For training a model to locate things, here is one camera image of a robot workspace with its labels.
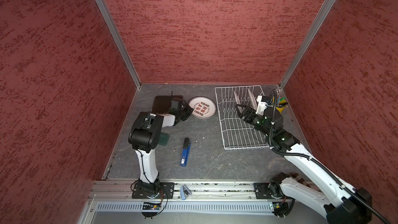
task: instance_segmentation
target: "plate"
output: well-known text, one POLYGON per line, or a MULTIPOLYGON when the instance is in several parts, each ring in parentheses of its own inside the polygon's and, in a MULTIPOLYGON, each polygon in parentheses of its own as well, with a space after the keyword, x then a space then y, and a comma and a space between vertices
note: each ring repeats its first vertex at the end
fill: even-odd
POLYGON ((235 94, 236 103, 237 103, 238 105, 240 105, 240 99, 239 99, 238 94, 237 94, 235 91, 234 91, 234 94, 235 94))
POLYGON ((193 108, 192 115, 197 118, 211 118, 216 113, 216 105, 211 99, 196 97, 189 102, 193 108))
POLYGON ((250 89, 248 89, 248 93, 249 93, 249 97, 250 97, 250 102, 251 102, 251 107, 253 107, 254 110, 257 110, 257 103, 256 103, 256 99, 254 98, 253 93, 250 91, 250 89))

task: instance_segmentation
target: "wire rack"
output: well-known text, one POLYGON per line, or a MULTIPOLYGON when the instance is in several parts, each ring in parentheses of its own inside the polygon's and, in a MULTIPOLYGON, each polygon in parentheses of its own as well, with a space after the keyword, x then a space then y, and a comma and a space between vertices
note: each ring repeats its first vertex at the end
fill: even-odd
POLYGON ((253 92, 255 98, 259 95, 264 95, 263 89, 259 85, 216 87, 214 89, 216 92, 222 142, 226 150, 268 147, 266 137, 259 131, 255 130, 252 125, 239 118, 238 113, 236 112, 234 92, 239 96, 239 100, 242 105, 251 106, 247 89, 253 92))

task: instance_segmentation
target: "plate in dish rack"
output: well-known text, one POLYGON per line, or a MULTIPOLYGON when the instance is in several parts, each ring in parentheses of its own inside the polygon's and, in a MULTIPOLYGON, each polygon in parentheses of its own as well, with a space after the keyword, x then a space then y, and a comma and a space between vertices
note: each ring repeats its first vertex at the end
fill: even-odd
POLYGON ((216 105, 211 99, 196 97, 189 102, 193 108, 192 115, 197 118, 211 118, 216 113, 216 105))

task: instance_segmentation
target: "red wall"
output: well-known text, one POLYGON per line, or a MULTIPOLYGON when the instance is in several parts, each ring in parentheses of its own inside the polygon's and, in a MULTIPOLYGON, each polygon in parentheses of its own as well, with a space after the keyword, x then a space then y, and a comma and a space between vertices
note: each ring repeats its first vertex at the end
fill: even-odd
POLYGON ((398 223, 397 2, 337 0, 285 88, 314 155, 370 191, 392 223, 398 223))
POLYGON ((324 0, 105 0, 142 82, 280 82, 324 0))
POLYGON ((75 224, 135 86, 94 0, 0 12, 0 222, 75 224))

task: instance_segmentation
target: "robotic arm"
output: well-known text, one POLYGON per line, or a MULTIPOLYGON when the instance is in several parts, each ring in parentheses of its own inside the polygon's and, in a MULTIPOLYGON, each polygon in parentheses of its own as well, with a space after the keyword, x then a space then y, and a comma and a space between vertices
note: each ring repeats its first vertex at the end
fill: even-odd
POLYGON ((271 179, 268 193, 273 198, 288 196, 297 199, 325 217, 330 224, 369 223, 372 213, 384 223, 389 223, 372 208, 372 197, 368 191, 364 188, 356 190, 336 176, 313 157, 296 137, 283 129, 283 117, 276 110, 276 103, 279 101, 271 102, 272 99, 279 99, 277 95, 278 92, 273 90, 270 97, 259 98, 258 101, 263 106, 260 111, 245 105, 236 105, 236 111, 240 118, 268 138, 268 145, 273 152, 297 166, 322 193, 284 173, 271 179))

